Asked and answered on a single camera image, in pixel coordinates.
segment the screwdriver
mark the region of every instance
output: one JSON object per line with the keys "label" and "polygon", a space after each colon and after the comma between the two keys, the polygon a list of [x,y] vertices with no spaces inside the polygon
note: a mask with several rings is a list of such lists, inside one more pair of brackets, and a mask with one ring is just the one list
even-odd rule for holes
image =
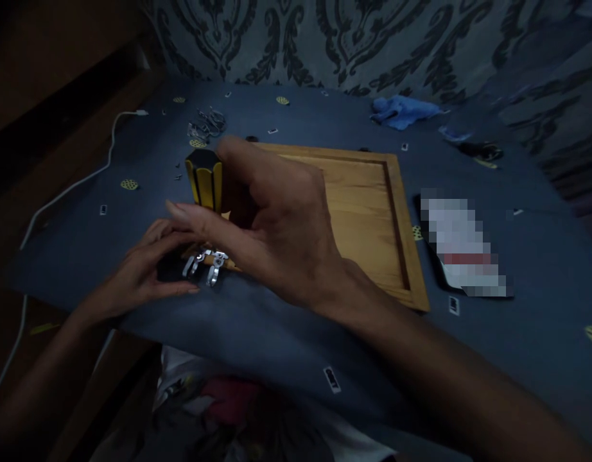
{"label": "screwdriver", "polygon": [[221,213],[221,160],[214,151],[195,149],[185,159],[195,203]]}

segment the pink fabric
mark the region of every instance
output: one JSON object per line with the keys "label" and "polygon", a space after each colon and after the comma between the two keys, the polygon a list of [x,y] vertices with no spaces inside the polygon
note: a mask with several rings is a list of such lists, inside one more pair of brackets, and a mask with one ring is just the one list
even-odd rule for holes
{"label": "pink fabric", "polygon": [[261,390],[260,385],[235,377],[214,377],[208,380],[200,394],[215,399],[205,416],[221,424],[237,427],[245,423],[247,409]]}

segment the white cable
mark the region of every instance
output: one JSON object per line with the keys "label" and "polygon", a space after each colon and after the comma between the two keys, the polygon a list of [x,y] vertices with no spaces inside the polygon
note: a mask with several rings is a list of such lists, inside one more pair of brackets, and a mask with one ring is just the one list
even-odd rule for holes
{"label": "white cable", "polygon": [[[28,225],[28,229],[26,230],[26,235],[24,236],[24,239],[22,240],[22,244],[20,245],[20,250],[22,250],[26,246],[26,243],[27,243],[27,241],[28,241],[31,233],[33,232],[33,226],[35,226],[35,220],[37,219],[37,217],[39,216],[39,214],[41,212],[43,212],[44,210],[46,210],[51,205],[54,205],[58,200],[60,200],[63,196],[65,196],[69,191],[71,191],[75,187],[81,185],[85,181],[90,180],[92,177],[100,174],[102,171],[106,170],[111,165],[111,163],[112,163],[112,150],[114,149],[114,138],[116,136],[115,135],[116,122],[118,121],[119,117],[121,117],[121,116],[123,116],[125,114],[130,114],[132,116],[147,116],[148,115],[148,112],[145,111],[145,110],[137,110],[135,112],[121,112],[121,113],[119,113],[116,116],[116,118],[114,119],[114,123],[112,124],[112,144],[110,145],[110,149],[108,150],[108,162],[103,167],[101,167],[97,171],[91,173],[86,178],[83,178],[82,180],[80,180],[78,182],[75,182],[73,185],[69,186],[66,190],[64,190],[63,192],[61,192],[58,196],[56,196],[50,202],[48,202],[43,207],[41,207],[41,209],[39,209],[38,211],[36,211],[35,214],[33,215],[33,217],[31,218],[31,222]],[[24,299],[22,301],[22,317],[20,319],[20,328],[18,330],[18,336],[15,339],[15,343],[13,344],[12,351],[9,353],[9,357],[7,358],[7,361],[5,362],[5,366],[3,367],[3,371],[1,372],[0,386],[1,386],[1,383],[2,383],[3,379],[5,378],[5,374],[7,374],[7,369],[9,369],[9,365],[12,363],[12,359],[13,359],[13,357],[15,355],[15,352],[18,349],[18,346],[20,345],[20,340],[22,339],[22,333],[24,332],[24,324],[26,322],[26,305],[27,305],[27,303],[28,303],[28,295],[27,294],[24,294]]]}

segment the blue tablecloth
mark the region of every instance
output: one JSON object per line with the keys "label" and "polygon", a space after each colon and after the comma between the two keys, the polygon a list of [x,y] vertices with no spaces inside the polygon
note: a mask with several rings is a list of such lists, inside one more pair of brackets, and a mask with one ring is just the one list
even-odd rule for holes
{"label": "blue tablecloth", "polygon": [[[489,123],[505,156],[496,161],[501,169],[488,169],[443,142],[436,117],[397,132],[369,120],[369,99],[328,93],[166,82],[142,107],[150,115],[135,117],[118,131],[112,167],[65,198],[58,216],[18,256],[12,287],[71,311],[154,219],[167,216],[166,198],[191,201],[185,176],[173,178],[184,173],[182,161],[191,152],[187,123],[196,107],[213,106],[227,117],[226,133],[254,135],[261,142],[395,153],[413,223],[418,213],[411,198],[423,187],[473,199],[477,218],[514,277],[514,299],[458,295],[460,316],[455,316],[448,309],[449,293],[435,280],[427,244],[419,241],[431,305],[426,319],[481,353],[592,442],[592,342],[584,332],[592,325],[592,242],[568,206],[496,120]],[[173,102],[177,96],[186,102]],[[278,104],[277,96],[290,105]],[[270,135],[272,128],[278,132]],[[405,142],[408,151],[401,151]],[[126,178],[141,188],[120,187]],[[103,204],[106,216],[99,215]],[[508,220],[512,209],[525,212]],[[352,421],[422,428],[419,413],[368,348],[338,325],[282,302],[240,275],[223,274],[218,286],[204,287],[199,295],[142,307],[121,329],[305,393]],[[341,393],[330,390],[326,366],[333,367]]]}

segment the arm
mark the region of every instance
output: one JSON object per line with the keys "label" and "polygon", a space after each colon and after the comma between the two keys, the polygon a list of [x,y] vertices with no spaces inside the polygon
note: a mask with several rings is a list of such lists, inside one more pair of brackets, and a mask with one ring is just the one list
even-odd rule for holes
{"label": "arm", "polygon": [[91,376],[110,320],[165,296],[195,293],[189,282],[162,284],[155,267],[191,234],[169,220],[156,221],[116,272],[68,317],[30,371],[0,405],[0,452],[47,457]]}
{"label": "arm", "polygon": [[224,185],[237,193],[224,195],[232,221],[196,205],[168,203],[197,240],[226,251],[287,302],[341,323],[370,344],[478,456],[592,460],[592,448],[538,399],[341,258],[318,169],[233,137],[223,138],[217,154],[231,178]]}
{"label": "arm", "polygon": [[592,448],[540,400],[347,265],[344,295],[324,308],[375,348],[420,405],[474,456],[492,461],[592,461]]}

